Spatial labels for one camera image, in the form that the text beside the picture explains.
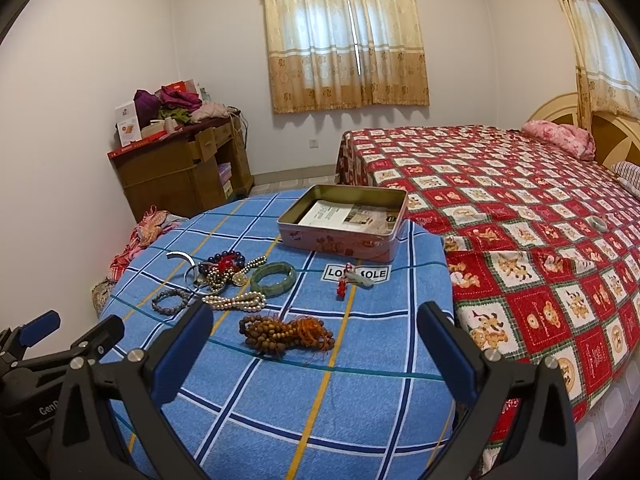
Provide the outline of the blue plaid table cloth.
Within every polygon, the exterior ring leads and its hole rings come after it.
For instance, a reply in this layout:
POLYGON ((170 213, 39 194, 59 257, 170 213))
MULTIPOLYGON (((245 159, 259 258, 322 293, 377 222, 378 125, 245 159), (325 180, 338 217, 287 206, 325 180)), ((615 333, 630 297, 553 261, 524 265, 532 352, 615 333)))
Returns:
POLYGON ((380 313, 371 288, 322 281, 329 254, 285 246, 277 220, 296 201, 286 191, 198 214, 160 237, 128 266, 104 311, 125 333, 113 350, 148 348, 178 321, 186 266, 226 249, 284 261, 295 285, 269 298, 270 321, 311 318, 329 348, 262 354, 240 332, 242 313, 218 312, 198 360, 164 414, 214 479, 414 479, 446 444, 454 401, 416 328, 421 304, 380 313))

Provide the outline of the small bangle on bed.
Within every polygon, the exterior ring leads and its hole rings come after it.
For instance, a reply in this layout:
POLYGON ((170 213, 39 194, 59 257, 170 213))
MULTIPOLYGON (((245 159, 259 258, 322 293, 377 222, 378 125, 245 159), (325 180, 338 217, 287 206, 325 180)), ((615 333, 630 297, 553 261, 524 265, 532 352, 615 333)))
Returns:
POLYGON ((593 227, 593 229, 600 233, 605 233, 608 230, 608 226, 605 221, 597 216, 589 216, 587 218, 587 222, 593 227))

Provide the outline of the white orange box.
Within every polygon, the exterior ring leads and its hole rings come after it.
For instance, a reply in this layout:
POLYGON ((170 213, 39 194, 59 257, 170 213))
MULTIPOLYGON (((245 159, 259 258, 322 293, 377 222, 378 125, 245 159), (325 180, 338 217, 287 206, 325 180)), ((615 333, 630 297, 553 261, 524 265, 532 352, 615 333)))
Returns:
POLYGON ((134 101, 129 101, 115 108, 115 122, 122 148, 142 139, 134 101))

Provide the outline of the silver metal watch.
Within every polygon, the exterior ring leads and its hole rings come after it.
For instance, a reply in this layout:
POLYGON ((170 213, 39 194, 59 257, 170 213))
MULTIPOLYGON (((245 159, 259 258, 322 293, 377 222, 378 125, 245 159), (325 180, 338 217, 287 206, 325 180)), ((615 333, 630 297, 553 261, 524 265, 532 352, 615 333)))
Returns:
POLYGON ((191 292, 199 292, 206 286, 206 281, 201 278, 200 264, 187 252, 168 252, 166 254, 168 260, 179 260, 186 268, 182 274, 184 286, 191 292))

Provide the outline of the green jade bangle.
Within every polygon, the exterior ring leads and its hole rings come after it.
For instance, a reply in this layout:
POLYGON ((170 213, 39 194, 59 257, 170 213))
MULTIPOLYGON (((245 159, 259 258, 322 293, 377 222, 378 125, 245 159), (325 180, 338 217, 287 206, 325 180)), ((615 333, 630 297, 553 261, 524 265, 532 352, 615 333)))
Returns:
POLYGON ((250 278, 250 290, 260 292, 267 298, 288 292, 296 283, 297 272, 284 261, 266 263, 255 270, 250 278))

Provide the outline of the checked pillow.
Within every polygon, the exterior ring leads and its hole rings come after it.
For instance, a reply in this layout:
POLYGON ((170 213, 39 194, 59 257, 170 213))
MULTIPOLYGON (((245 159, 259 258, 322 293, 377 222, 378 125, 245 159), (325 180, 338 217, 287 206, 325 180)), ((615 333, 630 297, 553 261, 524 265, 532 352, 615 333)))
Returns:
POLYGON ((628 160, 621 160, 611 166, 611 171, 621 185, 634 192, 640 190, 640 167, 628 160))

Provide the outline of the clothes pile on floor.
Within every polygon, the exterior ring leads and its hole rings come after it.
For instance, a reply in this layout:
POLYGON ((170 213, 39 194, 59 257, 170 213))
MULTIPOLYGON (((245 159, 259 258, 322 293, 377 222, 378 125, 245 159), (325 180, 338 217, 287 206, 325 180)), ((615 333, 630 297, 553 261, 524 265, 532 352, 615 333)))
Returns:
POLYGON ((127 245, 119 254, 114 255, 106 277, 91 289, 91 300, 96 315, 103 312, 108 296, 130 263, 159 237, 180 226, 183 221, 183 217, 167 210, 157 209, 155 206, 145 211, 142 219, 131 232, 127 245))

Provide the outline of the paper leaflet in tin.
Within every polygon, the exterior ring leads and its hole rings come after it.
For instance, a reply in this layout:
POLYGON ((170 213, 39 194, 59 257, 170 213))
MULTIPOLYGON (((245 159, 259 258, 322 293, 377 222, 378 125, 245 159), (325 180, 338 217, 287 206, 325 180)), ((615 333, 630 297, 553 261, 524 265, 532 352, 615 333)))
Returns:
POLYGON ((317 200, 297 223, 316 229, 387 235, 397 219, 398 212, 393 209, 317 200))

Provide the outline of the red knot charm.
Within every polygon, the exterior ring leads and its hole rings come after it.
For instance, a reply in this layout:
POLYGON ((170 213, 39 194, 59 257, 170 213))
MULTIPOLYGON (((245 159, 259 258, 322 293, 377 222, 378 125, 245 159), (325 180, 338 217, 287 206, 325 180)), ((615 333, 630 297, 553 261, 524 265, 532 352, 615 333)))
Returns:
POLYGON ((216 269, 220 273, 238 272, 241 269, 242 258, 235 252, 228 252, 228 254, 221 255, 219 258, 215 258, 216 269))

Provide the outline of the red patchwork bed quilt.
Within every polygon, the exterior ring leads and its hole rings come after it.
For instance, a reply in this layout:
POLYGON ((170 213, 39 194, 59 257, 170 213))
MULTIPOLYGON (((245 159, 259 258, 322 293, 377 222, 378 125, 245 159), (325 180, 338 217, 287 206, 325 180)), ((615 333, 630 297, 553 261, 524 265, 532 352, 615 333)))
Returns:
POLYGON ((616 439, 639 403, 639 205, 604 168, 466 125, 346 132, 336 172, 408 193, 378 312, 435 300, 482 349, 555 356, 579 442, 616 439))

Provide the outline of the jade pendant red tassel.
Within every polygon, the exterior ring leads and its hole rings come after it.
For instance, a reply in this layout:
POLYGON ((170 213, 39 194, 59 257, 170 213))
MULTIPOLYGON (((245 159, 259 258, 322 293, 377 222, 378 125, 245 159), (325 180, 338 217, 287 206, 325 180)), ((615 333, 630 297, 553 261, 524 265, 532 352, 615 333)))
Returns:
POLYGON ((356 268, 351 263, 346 263, 336 286, 336 298, 338 300, 345 299, 347 286, 349 284, 363 288, 371 288, 374 286, 374 281, 370 280, 370 278, 367 278, 366 276, 358 274, 356 272, 356 268))

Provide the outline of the clothes pile on desk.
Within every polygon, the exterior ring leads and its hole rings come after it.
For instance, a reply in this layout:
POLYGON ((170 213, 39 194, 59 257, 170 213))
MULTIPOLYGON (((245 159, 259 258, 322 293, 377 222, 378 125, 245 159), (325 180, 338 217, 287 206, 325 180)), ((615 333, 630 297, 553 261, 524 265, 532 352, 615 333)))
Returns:
POLYGON ((155 93, 139 89, 134 94, 139 124, 151 125, 153 120, 174 118, 179 125, 192 125, 213 118, 229 118, 224 104, 203 101, 197 93, 163 86, 155 93))

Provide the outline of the beige window curtain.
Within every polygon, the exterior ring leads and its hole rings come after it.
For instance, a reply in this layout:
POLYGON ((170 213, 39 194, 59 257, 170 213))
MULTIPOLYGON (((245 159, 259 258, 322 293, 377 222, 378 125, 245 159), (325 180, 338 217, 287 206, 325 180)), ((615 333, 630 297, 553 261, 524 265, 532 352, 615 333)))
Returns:
POLYGON ((427 106, 416 0, 262 0, 273 113, 427 106))

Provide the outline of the pink metal tin box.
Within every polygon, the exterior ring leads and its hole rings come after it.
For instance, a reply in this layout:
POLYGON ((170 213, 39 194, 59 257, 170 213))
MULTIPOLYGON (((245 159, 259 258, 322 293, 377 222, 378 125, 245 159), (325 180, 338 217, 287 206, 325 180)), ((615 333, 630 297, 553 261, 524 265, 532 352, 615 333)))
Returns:
POLYGON ((316 184, 280 215, 278 229, 288 247, 390 263, 407 206, 397 188, 316 184))

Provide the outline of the brown wooden desk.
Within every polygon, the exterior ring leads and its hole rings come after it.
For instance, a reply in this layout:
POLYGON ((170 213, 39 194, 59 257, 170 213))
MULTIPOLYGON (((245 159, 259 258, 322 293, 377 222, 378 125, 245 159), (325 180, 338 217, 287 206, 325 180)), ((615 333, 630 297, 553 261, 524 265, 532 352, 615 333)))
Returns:
POLYGON ((159 132, 107 157, 138 221, 151 208, 191 218, 254 186, 240 114, 159 132))

